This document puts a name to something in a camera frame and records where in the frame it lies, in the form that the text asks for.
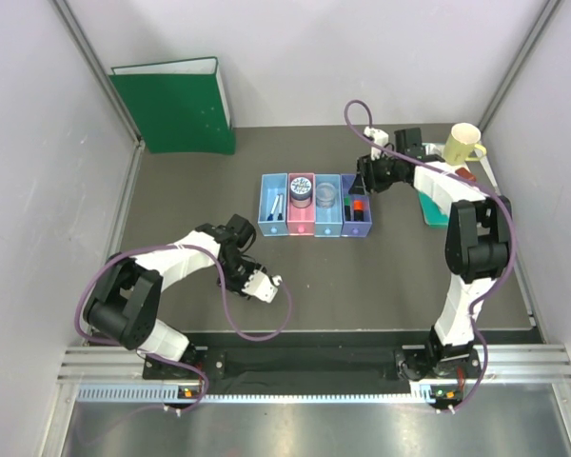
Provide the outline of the blue end drawer box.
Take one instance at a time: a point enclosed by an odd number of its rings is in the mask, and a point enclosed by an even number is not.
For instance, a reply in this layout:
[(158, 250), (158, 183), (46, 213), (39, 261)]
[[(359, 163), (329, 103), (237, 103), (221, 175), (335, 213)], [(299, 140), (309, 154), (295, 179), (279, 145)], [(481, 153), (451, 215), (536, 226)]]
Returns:
[[(263, 174), (260, 188), (259, 199), (259, 215), (258, 226), (261, 233), (266, 237), (288, 236), (288, 228), (286, 224), (286, 194), (287, 194), (287, 174), (272, 173)], [(280, 193), (285, 197), (284, 220), (276, 219), (277, 212), (273, 221), (267, 221), (266, 218), (271, 210), (275, 196)]]

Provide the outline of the blue white pen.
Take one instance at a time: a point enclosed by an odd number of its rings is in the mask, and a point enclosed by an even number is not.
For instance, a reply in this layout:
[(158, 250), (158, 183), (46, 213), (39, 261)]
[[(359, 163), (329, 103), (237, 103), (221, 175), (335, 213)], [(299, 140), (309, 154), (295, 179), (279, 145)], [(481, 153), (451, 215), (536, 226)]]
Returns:
[(267, 221), (273, 221), (274, 220), (274, 216), (277, 212), (277, 210), (279, 209), (280, 205), (281, 205), (281, 200), (282, 200), (282, 195), (280, 193), (278, 193), (273, 201), (273, 204), (271, 206), (271, 210), (266, 218)]

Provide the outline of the yellow mug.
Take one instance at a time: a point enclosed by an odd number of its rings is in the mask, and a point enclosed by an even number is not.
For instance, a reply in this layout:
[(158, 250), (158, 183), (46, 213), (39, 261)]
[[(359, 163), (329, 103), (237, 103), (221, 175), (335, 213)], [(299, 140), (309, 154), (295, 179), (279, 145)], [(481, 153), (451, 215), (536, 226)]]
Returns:
[(444, 161), (451, 166), (480, 161), (487, 154), (481, 140), (482, 133), (476, 126), (469, 123), (453, 125), (443, 148)]

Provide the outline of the red brown box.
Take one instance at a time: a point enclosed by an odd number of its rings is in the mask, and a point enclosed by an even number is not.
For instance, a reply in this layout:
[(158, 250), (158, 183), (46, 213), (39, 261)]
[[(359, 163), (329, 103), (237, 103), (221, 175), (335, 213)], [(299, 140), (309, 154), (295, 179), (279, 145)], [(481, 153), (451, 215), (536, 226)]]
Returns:
[(476, 181), (477, 181), (477, 177), (476, 177), (471, 171), (469, 171), (469, 170), (466, 169), (466, 168), (458, 168), (458, 169), (455, 170), (455, 173), (456, 173), (458, 176), (460, 176), (460, 177), (462, 177), (463, 179), (466, 179), (466, 180), (468, 180), (468, 181), (471, 181), (471, 182), (476, 182)]

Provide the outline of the blue gel jar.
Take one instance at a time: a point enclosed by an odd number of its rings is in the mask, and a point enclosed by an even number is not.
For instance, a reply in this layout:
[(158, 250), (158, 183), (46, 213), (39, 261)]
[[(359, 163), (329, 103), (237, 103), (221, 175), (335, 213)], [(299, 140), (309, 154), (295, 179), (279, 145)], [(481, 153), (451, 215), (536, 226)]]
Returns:
[(292, 201), (303, 202), (312, 198), (312, 180), (305, 176), (296, 176), (289, 184), (289, 195)]

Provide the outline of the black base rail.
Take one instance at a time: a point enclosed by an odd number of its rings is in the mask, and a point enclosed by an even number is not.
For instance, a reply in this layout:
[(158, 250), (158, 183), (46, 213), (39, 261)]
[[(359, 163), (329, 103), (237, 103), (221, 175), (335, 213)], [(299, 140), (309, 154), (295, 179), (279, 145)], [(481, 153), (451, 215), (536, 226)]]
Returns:
[(476, 358), (460, 368), (430, 369), (420, 348), (209, 346), (193, 365), (209, 380), (210, 394), (354, 395), (407, 393), (409, 383), (443, 378), (455, 384), (480, 373)]

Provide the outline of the black white marker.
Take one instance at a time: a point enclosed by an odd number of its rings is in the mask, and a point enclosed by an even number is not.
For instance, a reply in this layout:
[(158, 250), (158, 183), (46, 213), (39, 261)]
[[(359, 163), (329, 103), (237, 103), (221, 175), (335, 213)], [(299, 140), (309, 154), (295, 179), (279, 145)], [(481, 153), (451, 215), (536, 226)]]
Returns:
[(280, 194), (277, 207), (277, 217), (276, 217), (278, 221), (284, 220), (284, 209), (285, 209), (285, 197), (283, 194)]

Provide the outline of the teal tray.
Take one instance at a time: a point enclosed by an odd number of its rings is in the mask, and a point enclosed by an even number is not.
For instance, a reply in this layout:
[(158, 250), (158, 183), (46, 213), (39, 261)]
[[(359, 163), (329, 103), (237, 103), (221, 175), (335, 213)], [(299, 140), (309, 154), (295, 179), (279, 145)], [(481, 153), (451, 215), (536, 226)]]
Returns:
[[(424, 143), (425, 154), (442, 155), (444, 144)], [(468, 161), (465, 168), (470, 171), (478, 182), (484, 183), (486, 186), (488, 182), (497, 193), (500, 193), (499, 185), (492, 168), (490, 167), (487, 157), (483, 157), (480, 161)], [(448, 225), (448, 216), (442, 213), (439, 207), (424, 193), (418, 193), (421, 210), (424, 222), (432, 228), (446, 229)]]

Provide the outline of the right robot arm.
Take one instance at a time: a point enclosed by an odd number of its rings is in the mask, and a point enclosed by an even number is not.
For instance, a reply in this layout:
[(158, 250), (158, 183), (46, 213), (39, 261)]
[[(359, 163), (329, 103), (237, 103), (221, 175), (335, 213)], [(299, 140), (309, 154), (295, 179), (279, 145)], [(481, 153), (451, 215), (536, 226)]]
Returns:
[(423, 350), (403, 353), (399, 363), (410, 380), (429, 373), (447, 376), (469, 362), (483, 297), (510, 261), (510, 203), (488, 196), (442, 157), (425, 154), (422, 146), (398, 153), (389, 150), (388, 135), (381, 129), (365, 127), (363, 136), (372, 147), (357, 161), (352, 193), (379, 193), (407, 183), (448, 217), (444, 257), (451, 276), (443, 311)]

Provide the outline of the pink drawer box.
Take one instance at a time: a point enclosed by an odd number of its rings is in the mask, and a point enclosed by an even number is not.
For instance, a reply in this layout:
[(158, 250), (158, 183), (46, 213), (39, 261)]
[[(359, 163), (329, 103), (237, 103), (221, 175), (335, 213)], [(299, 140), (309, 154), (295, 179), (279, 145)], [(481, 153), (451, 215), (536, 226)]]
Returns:
[[(305, 176), (312, 180), (312, 198), (303, 202), (296, 202), (290, 199), (289, 184), (292, 178)], [(315, 230), (315, 174), (308, 172), (290, 173), (287, 179), (286, 194), (286, 224), (288, 232), (292, 236), (312, 236)]]

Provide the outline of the orange highlighter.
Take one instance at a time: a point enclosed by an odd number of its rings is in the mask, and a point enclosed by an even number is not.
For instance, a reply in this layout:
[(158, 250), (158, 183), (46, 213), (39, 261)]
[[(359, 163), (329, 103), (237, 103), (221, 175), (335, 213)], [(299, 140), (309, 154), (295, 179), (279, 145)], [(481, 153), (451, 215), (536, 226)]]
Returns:
[(353, 220), (355, 222), (364, 221), (364, 202), (362, 200), (355, 200), (353, 202)]

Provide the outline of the purple drawer box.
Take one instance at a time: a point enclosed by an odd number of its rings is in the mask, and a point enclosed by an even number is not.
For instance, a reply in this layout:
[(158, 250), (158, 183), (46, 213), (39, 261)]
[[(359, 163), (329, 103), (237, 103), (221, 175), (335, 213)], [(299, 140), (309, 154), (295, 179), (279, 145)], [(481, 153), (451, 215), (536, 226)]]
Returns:
[[(372, 227), (372, 216), (370, 211), (370, 203), (369, 197), (367, 195), (352, 195), (348, 193), (348, 190), (352, 184), (352, 181), (355, 178), (354, 174), (341, 174), (341, 188), (342, 188), (342, 210), (343, 210), (343, 227), (341, 235), (343, 237), (366, 237), (370, 232)], [(351, 201), (351, 221), (345, 220), (345, 213), (344, 213), (344, 198), (349, 197)], [(353, 202), (355, 200), (362, 200), (364, 202), (364, 221), (363, 222), (355, 222), (353, 220)]]

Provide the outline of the green highlighter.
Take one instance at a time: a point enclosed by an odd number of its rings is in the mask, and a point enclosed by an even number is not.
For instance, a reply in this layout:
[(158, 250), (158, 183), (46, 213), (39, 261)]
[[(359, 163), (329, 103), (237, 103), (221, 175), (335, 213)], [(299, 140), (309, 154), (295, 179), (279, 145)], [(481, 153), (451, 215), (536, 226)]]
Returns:
[(351, 221), (352, 220), (352, 216), (351, 216), (351, 201), (349, 197), (345, 197), (344, 198), (344, 213), (345, 213), (345, 220), (346, 221)]

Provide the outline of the clear paperclip jar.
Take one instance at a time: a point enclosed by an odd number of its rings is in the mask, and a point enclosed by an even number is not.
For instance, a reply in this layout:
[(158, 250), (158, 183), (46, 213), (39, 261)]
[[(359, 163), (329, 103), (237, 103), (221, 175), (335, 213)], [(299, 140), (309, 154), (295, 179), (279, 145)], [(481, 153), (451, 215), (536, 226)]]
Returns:
[(335, 206), (338, 190), (337, 188), (327, 182), (322, 182), (316, 187), (316, 206), (320, 209), (330, 209)]

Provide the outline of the light blue drawer box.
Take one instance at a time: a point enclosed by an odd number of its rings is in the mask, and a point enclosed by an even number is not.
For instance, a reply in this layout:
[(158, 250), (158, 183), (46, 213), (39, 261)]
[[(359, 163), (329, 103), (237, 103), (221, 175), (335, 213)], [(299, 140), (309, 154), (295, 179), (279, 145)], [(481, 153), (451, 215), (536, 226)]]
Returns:
[[(320, 209), (316, 206), (316, 187), (327, 182), (333, 184), (338, 190), (338, 197), (334, 207)], [(315, 233), (316, 237), (340, 237), (343, 227), (342, 188), (340, 174), (316, 174), (315, 175)]]

